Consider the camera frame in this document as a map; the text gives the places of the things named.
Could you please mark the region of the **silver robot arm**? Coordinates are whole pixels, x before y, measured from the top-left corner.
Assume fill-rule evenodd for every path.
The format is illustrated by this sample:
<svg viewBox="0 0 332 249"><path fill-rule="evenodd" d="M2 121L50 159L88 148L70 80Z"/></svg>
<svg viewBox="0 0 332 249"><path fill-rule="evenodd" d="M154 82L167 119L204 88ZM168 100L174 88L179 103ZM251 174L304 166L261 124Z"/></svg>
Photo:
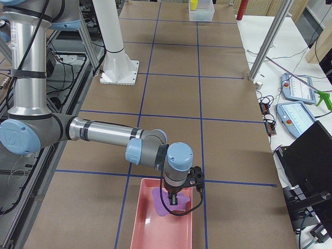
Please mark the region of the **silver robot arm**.
<svg viewBox="0 0 332 249"><path fill-rule="evenodd" d="M193 177L193 152L185 143L167 143L162 130L143 130L120 124L52 113L46 105L46 29L76 30L78 1L2 1L12 52L13 106L1 124L1 143L12 153L28 155L51 144L84 140L126 148L128 162L161 173L159 198L174 214L188 198L181 194Z"/></svg>

